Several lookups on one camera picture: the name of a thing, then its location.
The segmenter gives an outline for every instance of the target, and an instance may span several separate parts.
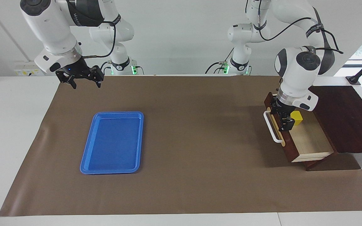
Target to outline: white table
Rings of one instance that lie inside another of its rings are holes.
[[[0,77],[0,208],[59,85],[56,77]],[[315,85],[348,85],[319,77]],[[355,86],[362,97],[361,86]],[[0,218],[0,225],[362,225],[362,212],[233,213]]]

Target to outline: blue plastic tray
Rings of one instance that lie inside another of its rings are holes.
[[[80,171],[84,174],[136,172],[140,164],[143,118],[139,111],[97,113]]]

